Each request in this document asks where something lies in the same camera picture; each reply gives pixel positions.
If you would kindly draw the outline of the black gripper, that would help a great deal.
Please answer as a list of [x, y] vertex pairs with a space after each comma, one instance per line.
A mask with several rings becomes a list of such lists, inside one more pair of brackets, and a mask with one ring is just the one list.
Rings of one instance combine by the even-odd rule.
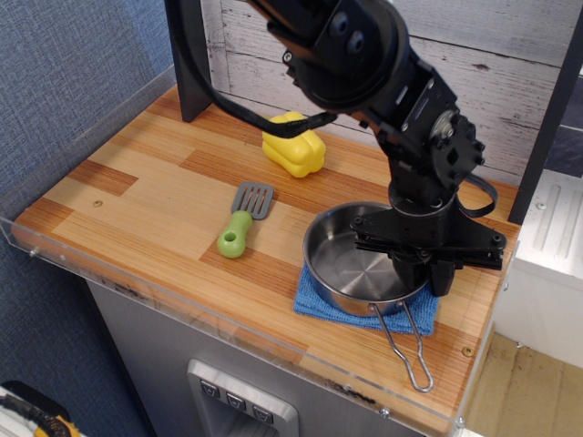
[[[501, 270], [506, 237], [469, 218], [457, 206], [428, 215], [411, 215], [397, 208], [361, 213], [352, 219], [359, 249], [392, 258], [399, 280], [419, 290], [431, 280], [433, 294], [446, 296], [455, 268]], [[426, 262], [431, 263], [430, 270]]]

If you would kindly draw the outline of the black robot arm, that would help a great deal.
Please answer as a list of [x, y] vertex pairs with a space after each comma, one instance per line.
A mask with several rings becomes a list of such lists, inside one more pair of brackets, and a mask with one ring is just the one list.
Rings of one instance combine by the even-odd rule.
[[465, 266], [500, 269], [506, 239], [479, 223], [490, 207], [465, 208], [458, 189], [475, 174], [484, 145], [455, 93], [412, 49], [387, 1], [257, 1], [286, 49], [295, 85], [321, 109], [373, 131], [389, 161], [390, 207], [354, 218], [359, 249], [386, 254], [407, 286], [437, 297]]

